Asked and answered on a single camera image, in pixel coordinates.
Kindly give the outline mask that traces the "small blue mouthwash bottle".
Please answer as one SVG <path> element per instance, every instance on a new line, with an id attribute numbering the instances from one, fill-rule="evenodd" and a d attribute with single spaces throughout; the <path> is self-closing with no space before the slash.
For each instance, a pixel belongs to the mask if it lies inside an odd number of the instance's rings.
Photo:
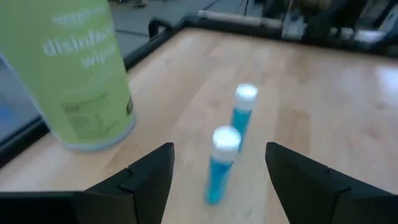
<path id="1" fill-rule="evenodd" d="M 244 139 L 248 130 L 252 111 L 256 105 L 259 89 L 250 83 L 241 83 L 234 93 L 234 105 L 231 116 L 231 125 L 241 135 L 238 152 L 243 149 Z"/>
<path id="2" fill-rule="evenodd" d="M 207 203 L 214 205 L 223 199 L 240 143 L 241 135 L 232 126 L 220 126 L 214 130 L 205 188 Z"/>

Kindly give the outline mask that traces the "black aluminium table frame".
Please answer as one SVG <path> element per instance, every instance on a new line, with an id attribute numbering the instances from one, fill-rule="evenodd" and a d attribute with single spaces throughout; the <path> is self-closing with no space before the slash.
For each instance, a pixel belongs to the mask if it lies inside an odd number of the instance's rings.
<path id="1" fill-rule="evenodd" d="M 282 29 L 286 25 L 278 19 L 249 16 L 236 16 L 235 19 L 232 19 L 229 14 L 225 16 L 211 16 L 209 14 L 204 15 L 204 12 L 201 11 L 197 14 L 184 16 L 175 25 L 163 19 L 151 19 L 148 25 L 149 41 L 127 54 L 123 58 L 123 62 L 126 70 L 130 70 L 186 28 L 221 31 L 327 49 L 398 58 L 398 53 L 391 51 L 393 46 L 398 46 L 398 22 L 396 24 L 397 27 L 389 31 L 366 29 L 353 31 L 350 28 L 344 27 L 342 31 L 346 32 L 345 37 L 334 37 L 334 27 L 325 27 L 324 29 L 328 30 L 329 34 L 324 37 L 311 37 L 305 33 L 301 39 L 293 39 L 282 36 Z M 47 125 L 37 115 L 9 134 L 4 140 L 0 141 L 0 169 L 47 133 L 49 133 Z"/>

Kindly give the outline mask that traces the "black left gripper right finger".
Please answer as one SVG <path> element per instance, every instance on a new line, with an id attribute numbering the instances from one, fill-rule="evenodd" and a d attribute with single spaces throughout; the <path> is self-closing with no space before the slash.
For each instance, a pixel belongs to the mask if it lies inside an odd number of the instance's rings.
<path id="1" fill-rule="evenodd" d="M 276 142 L 266 145 L 272 185 L 290 224 L 398 224 L 398 195 Z"/>

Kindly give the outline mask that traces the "green disinfecting wipes canister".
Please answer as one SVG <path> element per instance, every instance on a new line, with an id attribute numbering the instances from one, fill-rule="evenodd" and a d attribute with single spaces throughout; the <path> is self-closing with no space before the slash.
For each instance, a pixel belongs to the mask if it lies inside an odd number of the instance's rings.
<path id="1" fill-rule="evenodd" d="M 0 59 L 68 148 L 110 147 L 136 122 L 108 0 L 0 0 Z"/>

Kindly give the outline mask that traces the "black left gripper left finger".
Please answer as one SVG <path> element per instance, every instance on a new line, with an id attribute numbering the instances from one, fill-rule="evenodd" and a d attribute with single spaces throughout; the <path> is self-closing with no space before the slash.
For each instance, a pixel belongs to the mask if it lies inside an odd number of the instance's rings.
<path id="1" fill-rule="evenodd" d="M 0 192 L 0 224 L 161 224 L 174 160 L 167 142 L 86 190 Z"/>

